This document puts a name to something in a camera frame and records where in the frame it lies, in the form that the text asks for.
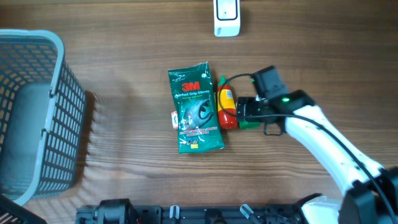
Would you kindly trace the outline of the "red sauce bottle green cap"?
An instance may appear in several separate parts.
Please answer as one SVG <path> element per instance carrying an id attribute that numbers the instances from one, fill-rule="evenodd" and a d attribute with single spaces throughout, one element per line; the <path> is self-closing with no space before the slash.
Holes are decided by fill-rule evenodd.
<path id="1" fill-rule="evenodd" d="M 236 105 L 231 91 L 231 86 L 226 83 L 224 76 L 220 77 L 218 83 L 217 99 L 218 99 L 218 120 L 222 129 L 236 129 L 238 122 L 231 114 L 236 114 Z"/>

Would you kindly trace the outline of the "large green snack bag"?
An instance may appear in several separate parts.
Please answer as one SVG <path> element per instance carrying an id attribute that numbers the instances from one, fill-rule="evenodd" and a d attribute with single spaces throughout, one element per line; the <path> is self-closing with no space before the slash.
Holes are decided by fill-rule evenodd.
<path id="1" fill-rule="evenodd" d="M 168 71 L 177 112 L 178 152 L 202 153 L 223 149 L 213 79 L 207 62 Z"/>

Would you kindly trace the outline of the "pink candy packet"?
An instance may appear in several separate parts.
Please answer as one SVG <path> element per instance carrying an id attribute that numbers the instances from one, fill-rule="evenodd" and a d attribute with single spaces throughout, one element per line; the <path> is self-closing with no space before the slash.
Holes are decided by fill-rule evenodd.
<path id="1" fill-rule="evenodd" d="M 178 113 L 176 111 L 171 112 L 172 126 L 174 129 L 178 129 Z"/>

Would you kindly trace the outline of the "green lid white jar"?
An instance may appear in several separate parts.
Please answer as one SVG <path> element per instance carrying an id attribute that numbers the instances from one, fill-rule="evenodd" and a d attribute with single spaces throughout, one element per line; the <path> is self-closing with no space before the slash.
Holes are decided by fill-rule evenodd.
<path id="1" fill-rule="evenodd" d="M 261 122 L 249 122 L 249 121 L 240 121 L 239 122 L 239 128 L 240 129 L 255 129 L 258 128 L 261 125 Z"/>

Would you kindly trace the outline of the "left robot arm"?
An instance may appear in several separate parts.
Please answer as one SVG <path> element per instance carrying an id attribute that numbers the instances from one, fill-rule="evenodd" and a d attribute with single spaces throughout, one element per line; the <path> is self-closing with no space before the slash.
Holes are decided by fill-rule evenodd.
<path id="1" fill-rule="evenodd" d="M 47 224 L 47 222 L 1 195 L 1 224 Z"/>

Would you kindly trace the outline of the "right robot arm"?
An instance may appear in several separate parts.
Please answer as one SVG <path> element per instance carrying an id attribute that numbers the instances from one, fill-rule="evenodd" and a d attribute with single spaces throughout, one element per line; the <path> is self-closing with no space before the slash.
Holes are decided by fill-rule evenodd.
<path id="1" fill-rule="evenodd" d="M 288 91 L 275 67 L 250 74 L 255 97 L 238 99 L 239 121 L 276 124 L 332 176 L 341 200 L 322 194 L 298 209 L 305 223 L 397 223 L 397 168 L 371 159 L 326 118 L 303 90 Z"/>

